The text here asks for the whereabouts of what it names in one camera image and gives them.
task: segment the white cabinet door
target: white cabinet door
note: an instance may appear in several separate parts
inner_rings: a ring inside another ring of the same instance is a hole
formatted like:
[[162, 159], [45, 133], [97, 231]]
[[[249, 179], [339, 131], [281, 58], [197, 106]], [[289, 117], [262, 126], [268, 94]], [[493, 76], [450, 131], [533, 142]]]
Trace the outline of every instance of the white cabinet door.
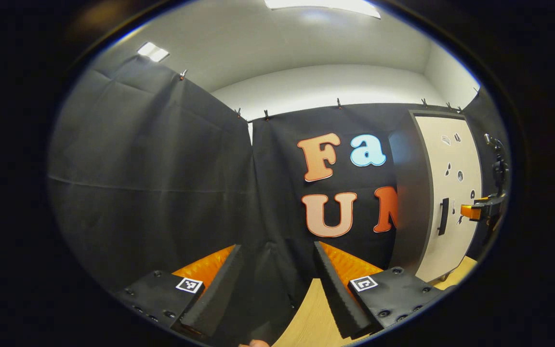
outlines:
[[[481, 167], [466, 121], [427, 116], [415, 119], [427, 148], [434, 187], [430, 238], [416, 276], [432, 281], [460, 265], [471, 244], [476, 222], [462, 218], [460, 206], [481, 197]], [[439, 235], [445, 198], [449, 198], [447, 228]]]

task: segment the wooden surface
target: wooden surface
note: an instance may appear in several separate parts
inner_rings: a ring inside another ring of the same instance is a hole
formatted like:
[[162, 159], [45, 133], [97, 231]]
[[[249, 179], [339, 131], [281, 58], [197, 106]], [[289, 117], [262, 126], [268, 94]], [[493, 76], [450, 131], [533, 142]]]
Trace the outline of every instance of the wooden surface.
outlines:
[[[436, 280], [430, 284], [445, 290], [450, 285], [460, 283], [475, 265], [476, 261], [465, 257], [445, 281]], [[297, 314], [273, 347], [341, 347], [356, 340], [340, 336], [320, 279], [313, 279]]]

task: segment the black foam pad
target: black foam pad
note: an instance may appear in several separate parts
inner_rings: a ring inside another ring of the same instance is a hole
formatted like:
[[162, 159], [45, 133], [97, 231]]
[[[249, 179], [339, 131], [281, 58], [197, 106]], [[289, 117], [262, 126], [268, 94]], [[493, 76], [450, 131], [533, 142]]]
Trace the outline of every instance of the black foam pad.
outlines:
[[335, 268], [319, 242], [314, 242], [314, 261], [317, 266], [322, 289], [342, 338], [357, 338], [370, 333], [372, 321], [359, 304], [353, 300], [335, 272]]
[[116, 292], [115, 296], [145, 319], [172, 329], [204, 289], [201, 281], [156, 270]]
[[378, 274], [352, 280], [348, 288], [361, 307], [366, 309], [368, 317], [383, 328], [430, 305], [442, 293], [401, 267], [392, 267]]
[[233, 288], [244, 264], [240, 249], [240, 244], [233, 248], [205, 294], [181, 319], [182, 325], [204, 336], [211, 336], [215, 332], [222, 316], [224, 316], [224, 311], [231, 299]]

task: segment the finger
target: finger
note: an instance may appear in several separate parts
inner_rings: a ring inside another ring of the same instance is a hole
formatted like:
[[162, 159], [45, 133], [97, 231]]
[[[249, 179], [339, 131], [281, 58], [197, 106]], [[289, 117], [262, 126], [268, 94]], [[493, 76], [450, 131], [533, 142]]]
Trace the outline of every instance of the finger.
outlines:
[[261, 340], [251, 340], [250, 347], [269, 347], [269, 344]]

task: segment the ceiling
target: ceiling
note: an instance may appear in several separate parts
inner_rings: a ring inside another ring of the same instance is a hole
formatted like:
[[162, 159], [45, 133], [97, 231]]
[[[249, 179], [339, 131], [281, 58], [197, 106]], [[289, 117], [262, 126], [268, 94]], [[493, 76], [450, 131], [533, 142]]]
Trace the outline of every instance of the ceiling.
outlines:
[[117, 49], [150, 41], [170, 55], [161, 62], [208, 92], [290, 68], [363, 64], [423, 73], [430, 40], [384, 13], [269, 9], [264, 0], [198, 0], [137, 29]]

